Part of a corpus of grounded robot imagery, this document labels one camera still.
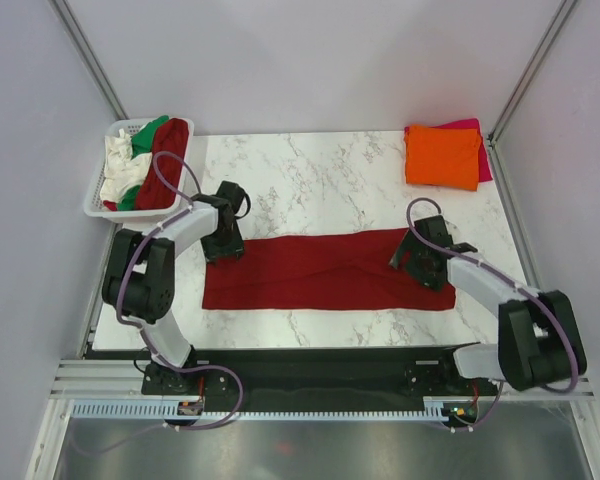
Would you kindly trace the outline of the dark red t-shirt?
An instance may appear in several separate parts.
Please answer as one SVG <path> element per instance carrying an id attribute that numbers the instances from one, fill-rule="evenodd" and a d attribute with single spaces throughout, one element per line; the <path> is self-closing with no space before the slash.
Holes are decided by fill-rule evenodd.
<path id="1" fill-rule="evenodd" d="M 240 258 L 206 267 L 205 310 L 445 311 L 456 291 L 419 284 L 390 259 L 405 228 L 287 235 L 244 242 Z"/>

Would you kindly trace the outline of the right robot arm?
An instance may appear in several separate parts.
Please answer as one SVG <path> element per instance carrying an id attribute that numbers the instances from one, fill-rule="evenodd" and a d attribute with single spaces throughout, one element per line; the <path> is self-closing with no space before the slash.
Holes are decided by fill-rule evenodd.
<path id="1" fill-rule="evenodd" d="M 487 262 L 469 243 L 456 243 L 440 215 L 409 225 L 389 265 L 429 293 L 460 290 L 490 312 L 497 341 L 451 349 L 438 381 L 457 394 L 474 379 L 502 381 L 517 391 L 542 388 L 566 394 L 586 372 L 587 359 L 572 304 L 561 291 L 520 284 Z"/>

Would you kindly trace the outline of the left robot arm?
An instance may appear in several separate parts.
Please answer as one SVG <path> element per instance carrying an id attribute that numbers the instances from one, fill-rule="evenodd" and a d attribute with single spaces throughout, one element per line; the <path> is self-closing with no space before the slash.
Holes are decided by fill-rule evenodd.
<path id="1" fill-rule="evenodd" d="M 152 361 L 166 367 L 165 382 L 178 393 L 195 389 L 200 371 L 188 362 L 193 347 L 172 312 L 176 260 L 196 243 L 202 245 L 208 264 L 242 257 L 242 207 L 251 208 L 249 195 L 238 184 L 224 181 L 214 195 L 194 195 L 183 209 L 148 230 L 122 229 L 114 236 L 103 302 L 115 309 L 120 324 L 139 331 Z"/>

